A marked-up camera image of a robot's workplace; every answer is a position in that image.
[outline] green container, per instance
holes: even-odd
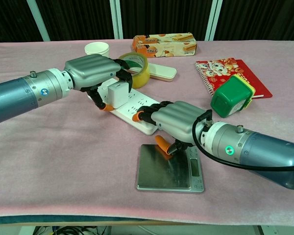
[[[246,108],[254,94],[255,88],[235,74],[215,91],[210,105],[220,117],[226,118]]]

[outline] roll of tape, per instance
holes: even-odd
[[[124,55],[121,55],[119,59],[126,61],[130,68],[141,68],[136,74],[132,75],[133,77],[133,88],[141,88],[146,85],[150,79],[150,72],[148,67],[147,58],[136,52],[130,52]]]

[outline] biscuit box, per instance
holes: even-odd
[[[195,55],[197,42],[192,33],[137,35],[132,49],[146,57]]]

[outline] spiral notebook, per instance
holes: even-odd
[[[210,95],[213,95],[216,89],[226,82],[230,76],[237,74],[255,88],[256,92],[252,98],[272,97],[271,92],[243,60],[226,58],[213,61],[196,61],[195,67]]]

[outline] power strip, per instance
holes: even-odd
[[[116,79],[110,78],[109,80],[103,82],[102,85],[98,88],[98,92],[102,98],[102,101],[106,104],[109,104],[108,86],[115,82],[117,82]],[[137,113],[137,110],[141,106],[149,106],[155,103],[159,102],[148,97],[147,95],[144,95],[143,93],[138,92],[135,89],[132,89],[131,92],[128,94],[128,102],[121,107],[111,111],[111,113],[126,121],[128,124],[134,126],[136,129],[140,130],[144,134],[150,136],[158,129],[158,127],[145,121],[134,122],[132,120],[132,117],[135,113]]]

